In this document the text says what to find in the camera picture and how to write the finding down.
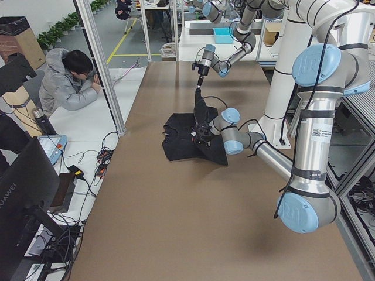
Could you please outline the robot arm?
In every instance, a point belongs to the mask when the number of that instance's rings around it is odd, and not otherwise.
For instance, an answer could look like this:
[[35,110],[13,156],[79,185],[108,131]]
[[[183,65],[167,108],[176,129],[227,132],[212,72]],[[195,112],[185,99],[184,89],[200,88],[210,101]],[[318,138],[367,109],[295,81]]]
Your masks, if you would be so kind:
[[208,75],[210,69],[220,77],[224,77],[236,62],[254,50],[256,38],[251,25],[258,11],[261,11],[263,18],[275,20],[281,17],[284,8],[285,5],[280,1],[243,1],[240,19],[227,28],[237,49],[228,58],[221,60],[215,54],[217,43],[207,44],[202,48],[201,58],[192,64],[192,70],[197,70],[199,74],[197,88],[202,86],[204,77]]
[[244,1],[232,35],[240,47],[226,60],[206,46],[197,68],[225,76],[254,50],[255,14],[287,17],[263,117],[246,132],[239,112],[228,108],[211,118],[195,94],[196,143],[223,139],[227,154],[249,148],[287,180],[275,216],[294,232],[309,233],[334,222],[340,202],[326,185],[336,101],[369,90],[368,44],[374,7],[360,1]]

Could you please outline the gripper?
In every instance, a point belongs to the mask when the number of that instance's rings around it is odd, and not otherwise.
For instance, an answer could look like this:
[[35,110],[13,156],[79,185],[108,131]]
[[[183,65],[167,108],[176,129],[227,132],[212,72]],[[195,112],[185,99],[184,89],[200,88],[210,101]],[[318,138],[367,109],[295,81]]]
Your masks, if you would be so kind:
[[210,128],[211,128],[210,125],[206,122],[202,124],[196,124],[195,125],[195,132],[196,132],[195,142],[196,143],[209,143],[213,138]]
[[200,75],[198,82],[197,82],[197,88],[200,88],[203,84],[204,76],[207,76],[209,73],[209,67],[203,64],[198,64],[197,68],[198,68],[198,73]]

